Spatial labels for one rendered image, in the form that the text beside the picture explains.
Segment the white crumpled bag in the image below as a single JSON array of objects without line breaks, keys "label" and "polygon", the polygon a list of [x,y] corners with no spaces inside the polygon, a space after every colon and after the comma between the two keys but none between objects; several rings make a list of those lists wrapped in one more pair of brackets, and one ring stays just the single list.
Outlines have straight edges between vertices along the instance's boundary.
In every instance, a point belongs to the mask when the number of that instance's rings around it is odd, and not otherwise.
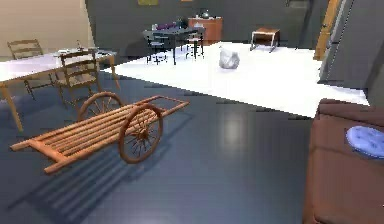
[{"label": "white crumpled bag", "polygon": [[236,69],[239,66],[240,57],[236,51],[220,48],[219,66],[223,69]]}]

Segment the black chair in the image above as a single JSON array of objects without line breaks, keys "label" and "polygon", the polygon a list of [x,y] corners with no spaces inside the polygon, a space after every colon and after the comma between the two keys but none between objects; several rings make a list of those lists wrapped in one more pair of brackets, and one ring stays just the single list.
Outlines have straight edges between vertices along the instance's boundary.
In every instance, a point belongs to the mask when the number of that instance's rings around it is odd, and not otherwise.
[{"label": "black chair", "polygon": [[193,57],[204,57],[204,32],[205,29],[197,29],[188,35],[187,41],[187,53],[185,58]]},{"label": "black chair", "polygon": [[169,37],[162,33],[150,32],[146,36],[150,55],[146,58],[148,62],[159,64],[167,60],[167,51],[169,50]]}]

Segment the black dining table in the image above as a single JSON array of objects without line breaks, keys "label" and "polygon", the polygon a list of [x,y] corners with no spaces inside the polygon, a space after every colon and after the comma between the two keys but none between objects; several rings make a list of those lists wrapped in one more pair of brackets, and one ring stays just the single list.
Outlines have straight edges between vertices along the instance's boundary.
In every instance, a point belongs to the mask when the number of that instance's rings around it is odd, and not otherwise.
[{"label": "black dining table", "polygon": [[176,63],[176,47],[178,45],[183,46],[187,43],[186,39],[188,38],[188,35],[192,33],[194,30],[201,29],[203,27],[188,27],[188,28],[170,28],[170,29],[164,29],[164,30],[151,30],[151,31],[144,31],[143,36],[146,39],[146,36],[150,33],[162,33],[164,35],[167,35],[169,37],[169,50],[172,51],[172,57],[173,57],[173,63]]}]

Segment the orange wooden cabinet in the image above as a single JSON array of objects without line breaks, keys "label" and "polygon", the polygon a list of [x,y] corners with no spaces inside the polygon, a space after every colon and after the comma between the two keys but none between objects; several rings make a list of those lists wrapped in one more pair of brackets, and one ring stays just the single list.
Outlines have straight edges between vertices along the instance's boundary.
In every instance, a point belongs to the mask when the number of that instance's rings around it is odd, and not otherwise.
[{"label": "orange wooden cabinet", "polygon": [[211,45],[221,40],[223,19],[220,17],[213,19],[189,18],[188,25],[193,27],[196,23],[202,24],[205,28],[204,44]]}]

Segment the wooden two-wheeled cart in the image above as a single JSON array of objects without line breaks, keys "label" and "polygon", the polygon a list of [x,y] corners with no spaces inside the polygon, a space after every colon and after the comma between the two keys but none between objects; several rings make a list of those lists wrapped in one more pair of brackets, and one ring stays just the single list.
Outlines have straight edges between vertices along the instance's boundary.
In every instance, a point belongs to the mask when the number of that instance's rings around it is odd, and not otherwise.
[{"label": "wooden two-wheeled cart", "polygon": [[55,173],[102,148],[116,143],[122,160],[137,164],[150,157],[163,134],[164,118],[184,107],[187,101],[173,99],[170,109],[153,104],[158,95],[132,104],[118,103],[111,109],[99,99],[120,101],[117,94],[100,92],[82,105],[78,121],[60,129],[29,138],[10,146],[13,151],[32,148],[53,161],[46,167],[47,174]]}]

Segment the wooden ladder-back chair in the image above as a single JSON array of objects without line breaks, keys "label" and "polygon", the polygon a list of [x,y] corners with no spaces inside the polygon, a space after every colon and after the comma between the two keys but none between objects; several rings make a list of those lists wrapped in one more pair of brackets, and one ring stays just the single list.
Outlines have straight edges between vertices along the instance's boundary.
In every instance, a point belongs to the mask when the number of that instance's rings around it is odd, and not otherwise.
[{"label": "wooden ladder-back chair", "polygon": [[[21,60],[25,58],[43,55],[43,50],[37,39],[11,41],[7,43],[7,46],[14,60]],[[53,85],[52,75],[49,74],[48,77],[50,79],[50,82],[47,85]],[[39,89],[47,86],[46,84],[31,86],[28,80],[24,81],[24,85],[32,99],[35,99],[35,95],[33,92],[34,89]]]},{"label": "wooden ladder-back chair", "polygon": [[56,80],[55,86],[64,107],[71,105],[77,108],[77,103],[83,100],[83,97],[74,97],[73,91],[77,88],[87,88],[90,96],[93,95],[93,84],[99,92],[102,91],[95,49],[60,54],[59,59],[64,78]]}]

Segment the brown sofa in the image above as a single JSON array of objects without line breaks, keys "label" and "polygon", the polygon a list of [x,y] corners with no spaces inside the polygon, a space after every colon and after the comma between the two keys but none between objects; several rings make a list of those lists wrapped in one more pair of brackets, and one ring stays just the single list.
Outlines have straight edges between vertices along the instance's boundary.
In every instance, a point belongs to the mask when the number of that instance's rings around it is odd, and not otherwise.
[{"label": "brown sofa", "polygon": [[384,224],[384,161],[352,150],[353,126],[384,132],[384,109],[320,100],[313,119],[301,224]]}]

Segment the white table with wooden legs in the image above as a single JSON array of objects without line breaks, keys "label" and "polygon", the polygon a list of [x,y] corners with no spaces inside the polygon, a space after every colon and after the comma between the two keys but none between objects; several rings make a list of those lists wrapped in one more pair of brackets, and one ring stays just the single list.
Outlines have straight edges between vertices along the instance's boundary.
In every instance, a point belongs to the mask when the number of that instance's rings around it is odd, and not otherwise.
[{"label": "white table with wooden legs", "polygon": [[9,105],[17,129],[22,132],[23,126],[9,93],[9,85],[13,82],[37,78],[63,69],[58,52],[34,56],[21,60],[0,62],[0,93]]}]

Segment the grey fridge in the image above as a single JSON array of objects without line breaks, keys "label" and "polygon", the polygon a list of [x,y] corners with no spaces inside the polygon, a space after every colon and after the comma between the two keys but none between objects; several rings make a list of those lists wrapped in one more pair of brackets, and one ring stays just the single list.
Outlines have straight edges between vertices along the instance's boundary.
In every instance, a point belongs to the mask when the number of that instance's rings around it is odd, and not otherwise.
[{"label": "grey fridge", "polygon": [[384,0],[342,0],[319,84],[364,89],[384,43]]}]

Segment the blue round cushion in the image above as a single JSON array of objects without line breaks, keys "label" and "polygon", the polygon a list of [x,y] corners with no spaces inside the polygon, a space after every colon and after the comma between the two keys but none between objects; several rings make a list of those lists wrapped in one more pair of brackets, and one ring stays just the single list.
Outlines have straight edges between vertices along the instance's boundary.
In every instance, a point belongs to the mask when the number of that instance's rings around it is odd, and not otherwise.
[{"label": "blue round cushion", "polygon": [[349,145],[371,158],[384,159],[384,132],[366,126],[353,126],[346,132]]}]

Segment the brown stool with metal frame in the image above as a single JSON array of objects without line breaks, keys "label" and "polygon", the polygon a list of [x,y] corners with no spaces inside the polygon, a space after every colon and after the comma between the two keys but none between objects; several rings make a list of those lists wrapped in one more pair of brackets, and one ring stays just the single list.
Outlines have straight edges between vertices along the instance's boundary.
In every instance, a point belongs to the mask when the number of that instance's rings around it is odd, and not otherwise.
[{"label": "brown stool with metal frame", "polygon": [[251,33],[251,47],[254,50],[259,45],[269,46],[272,52],[280,43],[280,30],[273,28],[258,28]]}]

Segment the wooden door frame post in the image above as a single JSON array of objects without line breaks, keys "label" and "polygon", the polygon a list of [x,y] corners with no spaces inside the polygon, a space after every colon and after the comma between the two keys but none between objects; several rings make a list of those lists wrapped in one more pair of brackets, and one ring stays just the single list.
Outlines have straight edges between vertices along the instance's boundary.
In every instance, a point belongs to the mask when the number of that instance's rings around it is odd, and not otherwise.
[{"label": "wooden door frame post", "polygon": [[328,38],[330,37],[330,32],[332,30],[333,22],[337,15],[337,9],[340,0],[328,0],[328,6],[325,12],[323,22],[321,24],[321,29],[318,37],[318,41],[315,47],[314,60],[322,61]]}]

